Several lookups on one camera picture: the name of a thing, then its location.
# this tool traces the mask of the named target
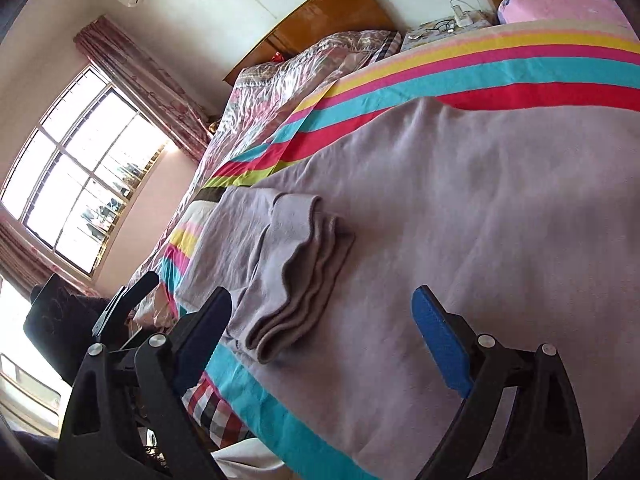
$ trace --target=floral curtain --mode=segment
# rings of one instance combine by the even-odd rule
[[[35,285],[44,285],[55,272],[66,281],[73,294],[98,297],[100,294],[57,265],[29,241],[24,227],[0,203],[0,275],[28,298]]]
[[[200,162],[209,143],[207,115],[149,54],[105,16],[74,41],[176,146]]]

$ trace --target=silver bolt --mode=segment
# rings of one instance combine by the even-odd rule
[[[104,346],[102,346],[100,343],[94,343],[91,346],[89,346],[89,349],[86,352],[91,357],[96,357],[97,355],[100,355],[102,353],[103,348]]]
[[[166,337],[163,334],[154,334],[149,338],[149,344],[153,348],[160,348],[164,343],[166,343]]]
[[[482,334],[478,338],[478,344],[484,348],[493,348],[495,346],[495,339],[488,334]]]
[[[542,345],[542,351],[546,355],[556,355],[558,353],[558,350],[556,350],[556,347],[553,346],[551,343],[544,343]]]

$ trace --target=checkered cloth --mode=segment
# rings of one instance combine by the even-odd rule
[[[185,392],[182,403],[189,415],[209,433],[210,439],[220,449],[253,436],[220,396],[206,372],[202,374],[198,384]]]
[[[377,49],[369,59],[367,66],[373,65],[378,61],[382,61],[387,57],[392,56],[393,54],[397,54],[400,50],[400,46],[402,45],[402,34],[396,31],[392,31],[388,34],[385,39],[385,42]]]

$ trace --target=bedside table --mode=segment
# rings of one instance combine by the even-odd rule
[[[466,12],[466,15],[474,20],[474,22],[468,27],[457,26],[456,20],[451,16],[450,18],[444,18],[443,20],[434,20],[432,22],[423,23],[420,27],[408,31],[404,35],[400,52],[404,52],[405,50],[415,48],[416,46],[420,46],[425,43],[442,40],[449,36],[454,36],[455,34],[462,34],[463,32],[469,32],[470,30],[478,30],[479,28],[492,26],[485,15],[479,10],[470,10],[469,12]]]

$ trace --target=pink pillow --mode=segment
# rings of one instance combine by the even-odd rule
[[[500,23],[587,20],[613,23],[633,31],[614,0],[503,0],[498,7],[498,19]]]

